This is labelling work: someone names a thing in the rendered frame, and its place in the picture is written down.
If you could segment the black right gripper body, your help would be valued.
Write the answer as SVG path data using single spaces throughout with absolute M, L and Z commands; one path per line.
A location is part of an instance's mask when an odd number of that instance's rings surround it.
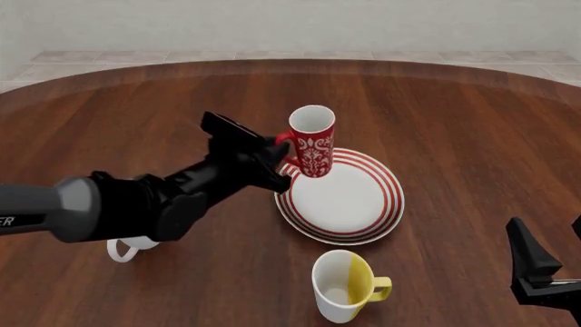
M 581 307 L 581 280 L 512 280 L 510 289 L 518 304 L 539 307 Z

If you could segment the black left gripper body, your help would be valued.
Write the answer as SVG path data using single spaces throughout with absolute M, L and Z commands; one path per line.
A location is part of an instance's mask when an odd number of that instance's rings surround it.
M 224 183 L 237 187 L 277 188 L 278 175 L 272 163 L 274 138 L 262 138 L 257 145 L 236 144 L 236 140 L 214 136 L 209 140 L 209 156 L 217 160 Z

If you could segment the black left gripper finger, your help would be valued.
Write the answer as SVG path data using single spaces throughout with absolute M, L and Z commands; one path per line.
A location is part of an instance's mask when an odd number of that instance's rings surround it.
M 276 171 L 267 173 L 264 188 L 281 194 L 286 193 L 291 187 L 291 177 L 286 174 L 280 174 Z
M 291 145 L 286 141 L 277 144 L 276 141 L 266 141 L 261 155 L 268 165 L 280 165 L 289 154 Z

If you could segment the red mug with white pattern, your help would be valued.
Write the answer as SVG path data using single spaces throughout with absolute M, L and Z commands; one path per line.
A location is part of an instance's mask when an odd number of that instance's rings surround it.
M 320 178 L 332 168 L 336 116 L 323 105 L 305 105 L 289 117 L 290 130 L 276 136 L 276 144 L 291 141 L 296 157 L 285 157 L 310 178 Z

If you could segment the white plate with red rings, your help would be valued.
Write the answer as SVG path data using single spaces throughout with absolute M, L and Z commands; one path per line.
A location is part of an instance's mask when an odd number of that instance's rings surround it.
M 334 149 L 332 170 L 313 179 L 284 164 L 291 177 L 286 193 L 274 194 L 282 217 L 319 242 L 358 245 L 374 242 L 399 223 L 405 196 L 397 177 L 383 163 L 351 149 Z

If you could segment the white and yellow mug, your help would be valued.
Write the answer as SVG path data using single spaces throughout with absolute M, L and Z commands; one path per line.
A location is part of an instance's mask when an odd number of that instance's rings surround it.
M 320 314 L 334 323 L 352 321 L 370 302 L 382 302 L 392 292 L 389 277 L 377 277 L 356 253 L 332 250 L 313 264 L 312 287 Z

